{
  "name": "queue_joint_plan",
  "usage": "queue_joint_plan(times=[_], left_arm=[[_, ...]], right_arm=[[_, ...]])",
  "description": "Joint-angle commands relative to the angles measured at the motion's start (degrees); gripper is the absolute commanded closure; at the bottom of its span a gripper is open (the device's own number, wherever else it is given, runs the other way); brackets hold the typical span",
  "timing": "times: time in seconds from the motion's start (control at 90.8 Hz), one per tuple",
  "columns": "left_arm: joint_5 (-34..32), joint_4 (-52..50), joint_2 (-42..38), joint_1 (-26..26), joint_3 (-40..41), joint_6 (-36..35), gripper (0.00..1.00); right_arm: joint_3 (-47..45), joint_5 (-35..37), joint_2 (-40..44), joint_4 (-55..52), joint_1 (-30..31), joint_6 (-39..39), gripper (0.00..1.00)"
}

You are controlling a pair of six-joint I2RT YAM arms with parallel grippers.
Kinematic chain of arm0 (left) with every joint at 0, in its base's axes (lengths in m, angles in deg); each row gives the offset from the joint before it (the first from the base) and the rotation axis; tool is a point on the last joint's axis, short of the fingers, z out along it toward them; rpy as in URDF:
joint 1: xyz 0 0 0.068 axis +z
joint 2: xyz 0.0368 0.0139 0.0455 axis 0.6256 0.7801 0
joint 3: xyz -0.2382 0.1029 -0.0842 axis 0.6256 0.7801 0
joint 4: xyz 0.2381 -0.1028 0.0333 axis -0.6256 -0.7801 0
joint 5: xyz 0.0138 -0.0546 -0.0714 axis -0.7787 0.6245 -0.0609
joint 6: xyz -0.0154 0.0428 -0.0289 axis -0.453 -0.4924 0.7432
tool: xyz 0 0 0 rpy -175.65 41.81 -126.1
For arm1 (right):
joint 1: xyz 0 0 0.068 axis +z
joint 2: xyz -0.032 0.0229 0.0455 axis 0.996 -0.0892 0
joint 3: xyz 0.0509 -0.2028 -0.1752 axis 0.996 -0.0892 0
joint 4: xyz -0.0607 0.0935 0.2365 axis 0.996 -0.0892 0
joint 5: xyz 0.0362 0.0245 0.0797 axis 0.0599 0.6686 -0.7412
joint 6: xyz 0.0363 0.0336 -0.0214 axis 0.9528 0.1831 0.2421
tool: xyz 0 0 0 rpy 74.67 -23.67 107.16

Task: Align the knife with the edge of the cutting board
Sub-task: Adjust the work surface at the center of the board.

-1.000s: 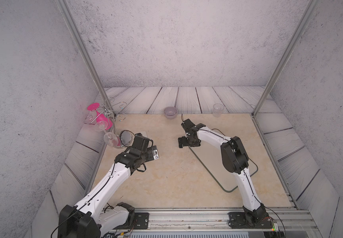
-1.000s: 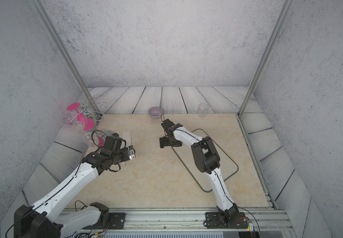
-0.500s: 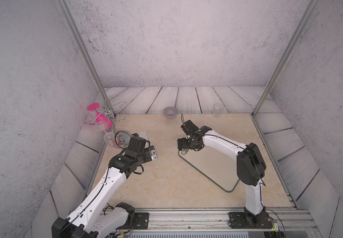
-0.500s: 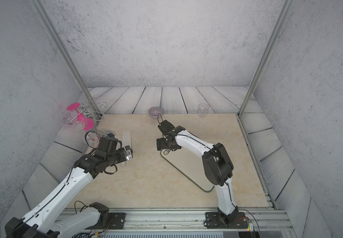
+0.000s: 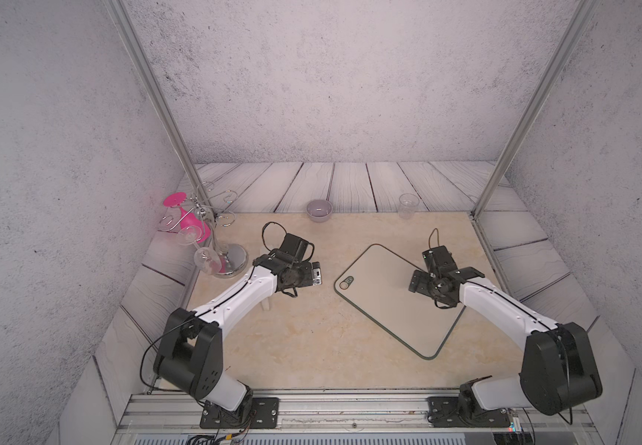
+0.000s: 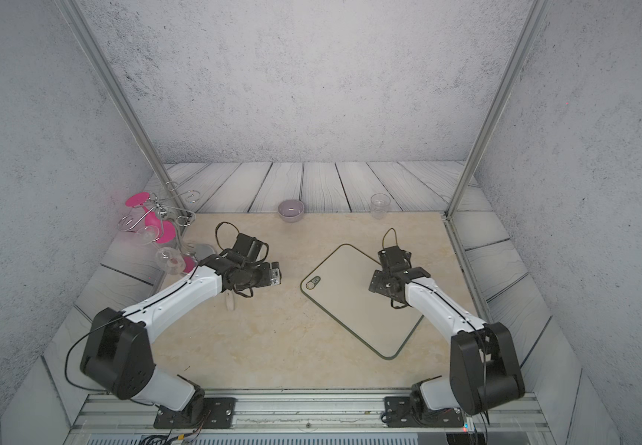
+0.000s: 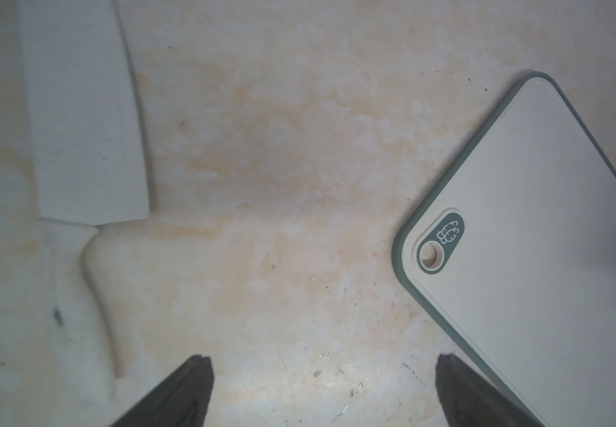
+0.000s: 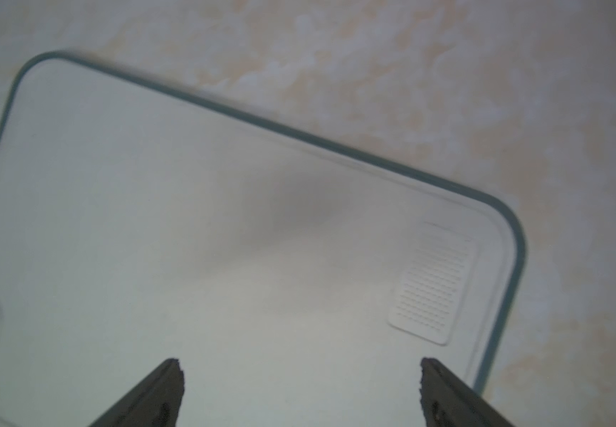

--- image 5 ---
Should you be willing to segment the beige cutting board green rim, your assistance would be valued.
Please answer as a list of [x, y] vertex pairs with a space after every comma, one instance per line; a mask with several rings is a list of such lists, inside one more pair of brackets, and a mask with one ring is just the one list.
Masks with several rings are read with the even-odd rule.
[[465, 309], [441, 310], [409, 291], [417, 267], [380, 245], [369, 246], [334, 283], [336, 293], [423, 360], [444, 347]]

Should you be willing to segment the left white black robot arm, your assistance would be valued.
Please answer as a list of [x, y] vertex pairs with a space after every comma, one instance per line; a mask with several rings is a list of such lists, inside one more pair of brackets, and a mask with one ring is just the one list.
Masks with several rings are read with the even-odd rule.
[[276, 293], [322, 284], [318, 261], [297, 261], [280, 250], [257, 258], [250, 270], [200, 307], [173, 311], [153, 363], [157, 376], [197, 402], [209, 402], [242, 422], [250, 416], [252, 389], [224, 371], [224, 339], [255, 306]]

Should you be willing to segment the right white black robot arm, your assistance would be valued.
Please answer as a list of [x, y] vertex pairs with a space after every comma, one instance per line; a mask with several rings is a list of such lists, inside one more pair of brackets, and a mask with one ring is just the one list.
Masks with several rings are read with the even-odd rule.
[[516, 376], [475, 379], [460, 387], [464, 415], [530, 407], [559, 415], [603, 395], [588, 333], [579, 324], [561, 324], [533, 311], [472, 267], [417, 270], [409, 290], [431, 298], [441, 309], [469, 307], [500, 328], [523, 353]]

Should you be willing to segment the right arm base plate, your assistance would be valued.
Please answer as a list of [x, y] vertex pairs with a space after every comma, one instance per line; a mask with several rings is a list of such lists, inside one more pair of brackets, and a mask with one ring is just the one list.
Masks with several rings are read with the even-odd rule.
[[428, 422], [434, 428], [509, 428], [506, 410], [485, 410], [477, 402], [456, 397], [429, 397]]

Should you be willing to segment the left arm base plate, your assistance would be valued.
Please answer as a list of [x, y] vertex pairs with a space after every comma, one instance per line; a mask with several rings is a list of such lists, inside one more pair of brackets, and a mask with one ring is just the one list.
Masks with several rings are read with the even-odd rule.
[[278, 398], [246, 398], [237, 411], [227, 411], [206, 400], [202, 404], [202, 429], [275, 429], [279, 414]]

